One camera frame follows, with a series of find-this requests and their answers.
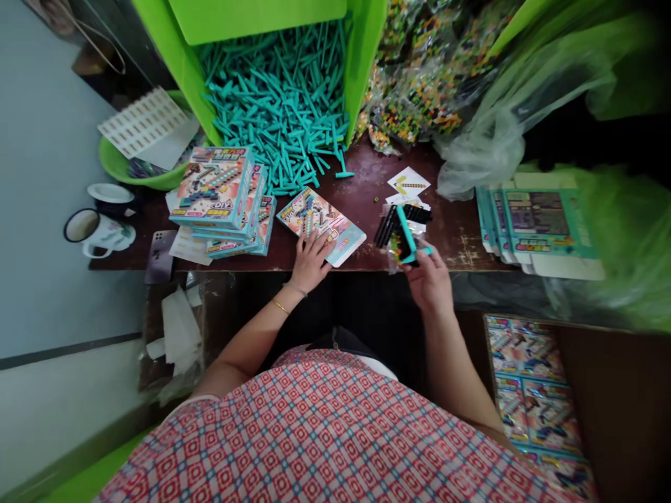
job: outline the hand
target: hand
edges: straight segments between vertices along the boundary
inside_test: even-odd
[[[329,233],[325,232],[317,239],[317,233],[314,232],[307,241],[302,235],[296,243],[296,263],[291,284],[305,293],[314,290],[331,270],[331,264],[324,264],[324,261],[336,246],[336,240],[327,243],[328,236]]]
[[[436,315],[454,312],[452,281],[449,278],[447,266],[434,246],[425,241],[420,241],[420,244],[431,247],[433,253],[427,255],[422,250],[418,250],[416,257],[419,267],[403,266],[403,271],[410,283],[412,298],[422,314]]]

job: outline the wooden table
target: wooden table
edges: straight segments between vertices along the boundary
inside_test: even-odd
[[[438,171],[442,159],[430,145],[420,145],[402,158],[382,156],[375,152],[367,139],[353,146],[345,156],[347,170],[356,176],[337,180],[340,170],[333,158],[332,169],[319,179],[317,192],[345,216],[352,220],[368,239],[338,269],[341,271],[387,270],[387,258],[373,244],[375,231],[380,225],[380,214],[384,199],[396,191],[387,180],[412,167],[426,178],[431,187],[421,193],[423,202],[431,205],[433,221],[427,228],[427,239],[436,246],[445,263],[453,271],[510,270],[482,247],[480,227],[475,200],[451,203],[435,192]],[[150,191],[142,215],[127,219],[137,231],[136,241],[124,251],[115,251],[108,258],[92,260],[91,270],[143,270],[147,265],[152,235],[156,231],[174,229],[177,226],[168,220],[168,210],[163,193]],[[278,198],[277,209],[281,210],[291,199]],[[192,262],[175,259],[175,271],[281,271],[291,270],[295,258],[296,236],[276,221],[270,240],[267,257],[239,255],[215,260],[205,267]]]

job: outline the checkered fabric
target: checkered fabric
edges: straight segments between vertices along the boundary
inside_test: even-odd
[[[98,501],[574,499],[353,355],[297,348],[278,363],[222,400],[182,407]]]

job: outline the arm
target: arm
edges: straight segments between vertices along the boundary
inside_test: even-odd
[[[277,332],[303,299],[301,291],[311,292],[331,270],[331,264],[322,264],[336,242],[326,243],[326,238],[327,233],[319,239],[313,234],[306,242],[301,236],[296,244],[296,264],[289,281],[291,286],[286,285],[280,290],[240,329],[205,372],[193,397],[214,395],[222,398],[257,373],[275,342]]]
[[[463,419],[526,463],[505,436],[503,422],[475,371],[454,313],[447,266],[436,252],[417,252],[418,268],[406,267],[412,297],[426,331],[428,379],[437,405]]]

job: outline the dark pants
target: dark pants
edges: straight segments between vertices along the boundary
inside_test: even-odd
[[[265,273],[254,278],[257,310],[249,318],[290,277]],[[362,356],[375,358],[406,386],[426,392],[424,326],[402,274],[331,272],[291,313],[260,372],[270,368],[286,350],[302,344],[332,349],[333,327],[339,327],[336,339],[339,345],[343,341],[341,350],[360,351]]]

